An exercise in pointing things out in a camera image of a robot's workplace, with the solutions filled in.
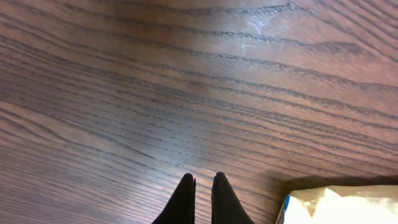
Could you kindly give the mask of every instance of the wooden surface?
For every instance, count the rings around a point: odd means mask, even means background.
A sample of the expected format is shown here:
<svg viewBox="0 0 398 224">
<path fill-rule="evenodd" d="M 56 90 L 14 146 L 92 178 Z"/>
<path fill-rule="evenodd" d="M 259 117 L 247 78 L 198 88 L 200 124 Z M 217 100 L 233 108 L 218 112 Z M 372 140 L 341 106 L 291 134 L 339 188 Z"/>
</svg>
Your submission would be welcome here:
<svg viewBox="0 0 398 224">
<path fill-rule="evenodd" d="M 210 223 L 398 181 L 396 1 L 0 0 L 0 223 Z"/>
</svg>

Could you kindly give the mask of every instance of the cream-colored bag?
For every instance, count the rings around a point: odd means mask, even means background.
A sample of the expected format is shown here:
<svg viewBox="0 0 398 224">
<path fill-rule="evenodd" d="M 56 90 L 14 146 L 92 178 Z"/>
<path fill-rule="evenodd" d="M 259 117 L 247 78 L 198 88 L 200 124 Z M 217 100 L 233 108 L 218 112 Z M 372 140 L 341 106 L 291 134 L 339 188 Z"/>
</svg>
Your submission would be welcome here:
<svg viewBox="0 0 398 224">
<path fill-rule="evenodd" d="M 295 190 L 277 224 L 398 224 L 398 185 Z"/>
</svg>

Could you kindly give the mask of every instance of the wood grain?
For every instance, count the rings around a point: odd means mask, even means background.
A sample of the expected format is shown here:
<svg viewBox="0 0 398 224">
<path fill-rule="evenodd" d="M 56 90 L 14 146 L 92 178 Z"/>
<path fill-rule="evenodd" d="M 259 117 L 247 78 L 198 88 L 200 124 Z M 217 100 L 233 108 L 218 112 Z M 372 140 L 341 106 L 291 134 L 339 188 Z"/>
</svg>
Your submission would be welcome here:
<svg viewBox="0 0 398 224">
<path fill-rule="evenodd" d="M 224 172 L 283 196 L 398 182 L 395 1 L 0 0 L 0 222 L 150 223 Z"/>
</svg>

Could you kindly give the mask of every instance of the dark brown wood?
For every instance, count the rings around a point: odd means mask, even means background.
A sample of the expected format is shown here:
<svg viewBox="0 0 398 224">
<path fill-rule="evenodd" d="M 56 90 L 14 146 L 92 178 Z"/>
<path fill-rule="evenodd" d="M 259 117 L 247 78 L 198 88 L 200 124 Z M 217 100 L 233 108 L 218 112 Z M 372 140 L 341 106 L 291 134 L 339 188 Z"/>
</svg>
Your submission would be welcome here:
<svg viewBox="0 0 398 224">
<path fill-rule="evenodd" d="M 0 0 L 0 223 L 150 223 L 222 171 L 256 223 L 289 190 L 398 181 L 393 1 Z"/>
</svg>

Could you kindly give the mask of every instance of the wooden table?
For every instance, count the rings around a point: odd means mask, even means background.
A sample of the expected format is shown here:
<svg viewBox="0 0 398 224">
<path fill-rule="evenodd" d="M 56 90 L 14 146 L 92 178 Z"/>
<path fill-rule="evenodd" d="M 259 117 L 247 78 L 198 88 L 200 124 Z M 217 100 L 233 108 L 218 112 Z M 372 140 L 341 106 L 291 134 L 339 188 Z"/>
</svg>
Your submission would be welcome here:
<svg viewBox="0 0 398 224">
<path fill-rule="evenodd" d="M 396 2 L 1 0 L 0 223 L 196 223 L 229 178 L 256 223 L 292 189 L 398 182 Z"/>
</svg>

